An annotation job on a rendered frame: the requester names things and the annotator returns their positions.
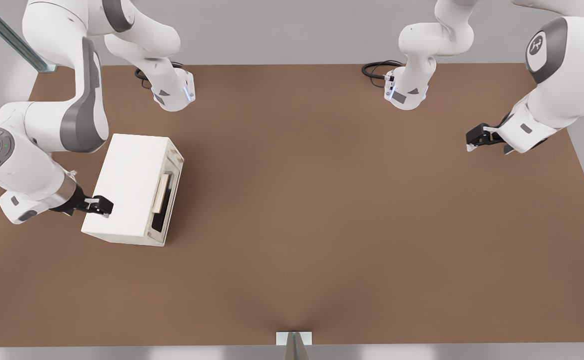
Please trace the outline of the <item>silver frame post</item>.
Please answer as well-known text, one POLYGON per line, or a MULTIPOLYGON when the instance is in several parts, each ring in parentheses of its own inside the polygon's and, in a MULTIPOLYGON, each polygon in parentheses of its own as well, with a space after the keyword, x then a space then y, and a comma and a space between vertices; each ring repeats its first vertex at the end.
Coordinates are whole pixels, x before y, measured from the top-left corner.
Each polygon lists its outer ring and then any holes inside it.
POLYGON ((283 360, 309 360, 306 346, 312 344, 312 332, 276 333, 276 345, 285 346, 283 360))
POLYGON ((22 37, 13 30, 10 25, 8 25, 3 18, 0 16, 0 37, 17 51, 21 57, 26 60, 33 68, 35 68, 38 73, 53 73, 56 71, 56 64, 50 64, 45 62, 36 51, 29 46, 22 37))

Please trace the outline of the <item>white oven door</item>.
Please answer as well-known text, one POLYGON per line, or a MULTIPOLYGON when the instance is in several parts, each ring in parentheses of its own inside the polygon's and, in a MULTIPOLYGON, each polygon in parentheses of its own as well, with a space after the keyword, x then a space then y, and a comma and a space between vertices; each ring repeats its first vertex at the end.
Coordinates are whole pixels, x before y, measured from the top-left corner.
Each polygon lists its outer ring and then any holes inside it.
POLYGON ((163 247, 165 246, 168 228, 170 226, 170 219, 173 211, 173 206, 175 202, 175 197, 177 196, 178 183, 181 176, 183 165, 183 158, 180 152, 175 148, 175 146, 170 145, 166 149, 165 157, 162 161, 161 169, 158 173, 159 176, 166 172, 172 172, 173 177, 171 178, 171 197, 170 204, 168 205, 166 214, 153 214, 151 212, 154 200, 152 200, 150 207, 150 214, 147 225, 147 237, 151 241, 151 246, 163 247))

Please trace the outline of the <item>white oven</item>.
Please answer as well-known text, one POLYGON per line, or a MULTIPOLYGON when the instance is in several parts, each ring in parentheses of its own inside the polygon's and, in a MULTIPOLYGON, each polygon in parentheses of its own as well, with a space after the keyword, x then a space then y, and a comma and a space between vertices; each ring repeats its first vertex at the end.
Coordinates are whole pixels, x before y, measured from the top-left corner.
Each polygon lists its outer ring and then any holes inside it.
POLYGON ((90 213, 82 232, 109 243, 151 246, 147 225, 168 137, 116 133, 98 177, 95 194, 113 204, 109 218, 90 213))

